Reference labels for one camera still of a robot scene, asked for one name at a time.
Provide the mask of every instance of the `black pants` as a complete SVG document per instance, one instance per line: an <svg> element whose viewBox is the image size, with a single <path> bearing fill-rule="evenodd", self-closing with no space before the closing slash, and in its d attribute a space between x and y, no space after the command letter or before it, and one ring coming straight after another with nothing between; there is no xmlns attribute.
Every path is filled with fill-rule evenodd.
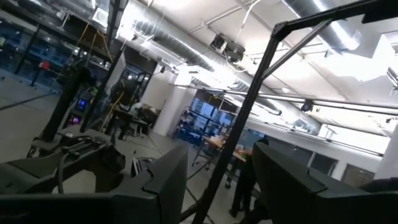
<svg viewBox="0 0 398 224"><path fill-rule="evenodd" d="M269 219L267 207L265 207L259 199L254 202L254 209L249 214L245 214L239 224L257 224L261 220Z"/></svg>
<svg viewBox="0 0 398 224"><path fill-rule="evenodd" d="M250 175L246 175L244 172L241 172L238 183L236 184L235 196L232 202L233 210L239 211L241 208L241 202L243 202L244 215L249 215L251 192L253 191L255 184L256 178L252 178Z"/></svg>

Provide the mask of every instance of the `man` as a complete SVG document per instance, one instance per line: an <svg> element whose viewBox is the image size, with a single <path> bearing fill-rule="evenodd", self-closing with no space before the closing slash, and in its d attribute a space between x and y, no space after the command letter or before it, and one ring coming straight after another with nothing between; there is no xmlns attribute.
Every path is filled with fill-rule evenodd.
<svg viewBox="0 0 398 224"><path fill-rule="evenodd" d="M267 136L264 136L262 139L258 140L257 142L261 142L266 145L269 144ZM241 201L243 202L243 211L245 217L249 215L251 192L254 188L254 185L257 182L256 174L254 173L253 161L251 159L252 149L248 151L240 151L240 154L246 156L246 162L244 163L241 169L238 183L236 185L232 208L229 210L229 214L232 217L236 217L236 215L240 211Z"/></svg>

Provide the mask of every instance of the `ceiling light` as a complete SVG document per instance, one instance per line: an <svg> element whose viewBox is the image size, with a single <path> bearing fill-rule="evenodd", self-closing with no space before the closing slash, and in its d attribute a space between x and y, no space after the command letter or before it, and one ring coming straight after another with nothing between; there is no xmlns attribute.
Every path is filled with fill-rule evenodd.
<svg viewBox="0 0 398 224"><path fill-rule="evenodd" d="M282 91L283 91L284 93L290 93L290 89L288 89L288 88L286 88L286 87L283 87L283 88L282 88Z"/></svg>

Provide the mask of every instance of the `ceiling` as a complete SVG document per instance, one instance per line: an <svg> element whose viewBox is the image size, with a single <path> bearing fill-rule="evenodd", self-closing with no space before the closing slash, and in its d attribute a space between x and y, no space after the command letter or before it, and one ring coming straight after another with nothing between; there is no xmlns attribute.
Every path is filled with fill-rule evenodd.
<svg viewBox="0 0 398 224"><path fill-rule="evenodd" d="M234 40L246 14L246 10L241 6L248 7L251 4L251 1L242 2L242 0L154 0L144 2L146 4L151 2L151 7L206 46L210 45L216 34L223 34L228 39ZM353 1L334 0L334 2L336 5L342 5ZM253 60L260 61L269 41L272 27L276 23L297 18L281 0L263 0L254 6L252 13L256 17L249 15L244 29L237 39L237 43L246 48L247 57L243 60L243 67L251 75L254 74L258 66L253 64ZM398 30L398 19L362 26L378 33L389 33L387 37L392 44L398 42L398 39L394 40L397 37L394 32ZM294 45L309 32L310 29L297 30L286 38L286 42ZM280 49L286 48L286 45L280 46ZM328 68L324 60L327 50L328 47L323 45L319 38L315 38L308 44L308 47L302 49L305 60L300 57L290 59L264 81L265 86L283 96L386 106L394 106L398 103L398 95L396 96L392 90L392 83L386 75L383 74L366 82L360 82L355 77L339 77ZM276 57L284 53L286 51L281 50L277 52ZM381 135L388 135L395 128L395 125L386 123L386 119L391 118L391 115L322 107L318 112L314 111L311 116L321 123Z"/></svg>

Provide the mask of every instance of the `gray floor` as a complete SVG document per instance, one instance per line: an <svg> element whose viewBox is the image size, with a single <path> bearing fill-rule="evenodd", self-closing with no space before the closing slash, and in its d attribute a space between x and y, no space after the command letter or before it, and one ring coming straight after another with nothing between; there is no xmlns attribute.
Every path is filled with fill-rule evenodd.
<svg viewBox="0 0 398 224"><path fill-rule="evenodd" d="M0 107L45 93L45 91L35 90L24 83L19 83L19 81L7 77L4 81L0 81ZM0 162L25 157L32 139L40 134L49 120L57 100L58 96L52 95L0 111ZM147 138L127 138L126 141L118 141L117 148L126 155L127 159L133 157L134 151L136 151L135 156L157 158L178 144L186 143L151 133ZM196 151L188 145L187 147L189 147L189 160L192 161ZM195 172L197 168L198 166L189 166L188 175ZM203 169L188 181L187 186L194 196L200 197L208 184L210 176L211 170L205 171ZM67 193L91 192L94 182L95 177L93 174L82 172L65 182L65 191ZM228 214L235 185L233 183L232 188L227 190L223 187L224 183L225 180L222 181L221 187L218 189L211 205L209 216L216 224L237 223L243 217L243 214L239 214L238 218L232 218ZM194 199L186 192L182 210L185 210L194 202ZM190 223L192 219L193 217L190 217L185 223Z"/></svg>

